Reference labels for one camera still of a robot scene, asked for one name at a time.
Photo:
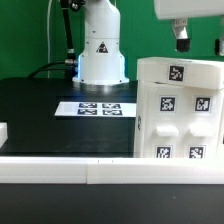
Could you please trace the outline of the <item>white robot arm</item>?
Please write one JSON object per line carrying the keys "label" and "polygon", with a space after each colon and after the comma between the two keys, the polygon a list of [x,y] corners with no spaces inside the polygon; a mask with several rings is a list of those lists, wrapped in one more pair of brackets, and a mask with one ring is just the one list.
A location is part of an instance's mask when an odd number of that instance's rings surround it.
{"label": "white robot arm", "polygon": [[[59,0],[65,24],[67,59],[76,86],[102,87],[125,85],[125,59],[119,49],[120,12],[110,0]],[[153,0],[159,20],[169,20],[176,39],[175,49],[190,50],[187,25],[190,18],[224,18],[224,0]],[[69,13],[85,10],[85,45],[77,55],[73,47]]]}

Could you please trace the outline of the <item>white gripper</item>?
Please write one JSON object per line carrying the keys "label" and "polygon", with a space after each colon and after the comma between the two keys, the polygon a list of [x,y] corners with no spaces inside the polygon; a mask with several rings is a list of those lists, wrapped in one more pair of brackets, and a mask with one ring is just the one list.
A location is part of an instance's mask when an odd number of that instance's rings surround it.
{"label": "white gripper", "polygon": [[[184,53],[190,50],[186,18],[224,15],[224,0],[154,0],[154,9],[158,19],[173,19],[176,50]],[[215,54],[224,56],[224,16],[221,17],[220,37],[215,40]]]}

